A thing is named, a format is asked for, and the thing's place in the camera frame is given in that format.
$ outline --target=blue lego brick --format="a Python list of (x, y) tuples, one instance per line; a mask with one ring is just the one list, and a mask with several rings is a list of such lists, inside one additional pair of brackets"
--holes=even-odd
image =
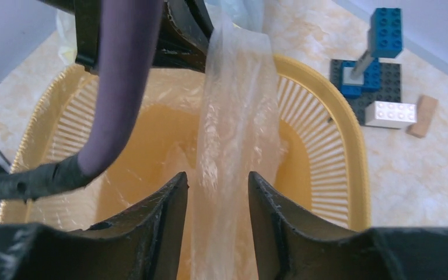
[(362, 95), (362, 87), (361, 86), (341, 85), (341, 88), (339, 91), (347, 99), (357, 99)]
[[(342, 69), (344, 67), (354, 67), (356, 61), (353, 60), (343, 60), (341, 63), (341, 72), (339, 73), (339, 84), (342, 84)], [(378, 58), (375, 58), (368, 68), (363, 73), (363, 86), (361, 86), (362, 92), (376, 92), (381, 87), (380, 78), (380, 62)]]
[(401, 9), (377, 8), (370, 18), (368, 46), (372, 57), (395, 58), (403, 50)]

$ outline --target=marble tabletop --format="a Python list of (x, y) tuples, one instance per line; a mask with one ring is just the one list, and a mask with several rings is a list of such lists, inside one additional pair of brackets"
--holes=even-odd
[[(328, 76), (330, 59), (357, 59), (366, 48), (368, 24), (332, 0), (281, 0), (266, 25), (275, 51)], [(64, 68), (53, 33), (0, 84), (0, 149), (12, 160), (36, 102)], [(448, 76), (404, 50), (402, 100), (426, 94), (439, 99), (428, 136), (363, 127), (377, 226), (448, 225)]]

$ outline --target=gray lego baseplate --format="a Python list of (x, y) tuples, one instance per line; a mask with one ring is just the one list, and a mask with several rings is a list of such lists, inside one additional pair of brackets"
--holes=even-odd
[[(344, 60), (332, 59), (330, 65), (330, 81), (340, 88), (341, 63)], [(357, 99), (347, 99), (355, 112), (360, 125), (365, 125), (365, 108), (374, 101), (401, 102), (401, 65), (395, 63), (380, 63), (381, 88), (376, 92), (362, 92)]]

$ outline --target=brown wooden block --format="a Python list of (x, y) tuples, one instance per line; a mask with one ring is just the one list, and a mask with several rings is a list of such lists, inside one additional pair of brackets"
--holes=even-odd
[(432, 123), (433, 115), (439, 101), (433, 97), (422, 95), (416, 105), (416, 124), (411, 125), (406, 130), (406, 133), (414, 137), (423, 138), (426, 136), (430, 124)]

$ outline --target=black tape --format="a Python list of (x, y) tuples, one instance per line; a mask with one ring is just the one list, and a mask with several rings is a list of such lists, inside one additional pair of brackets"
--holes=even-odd
[(84, 187), (93, 179), (83, 174), (73, 155), (21, 173), (0, 173), (0, 200), (36, 200)]

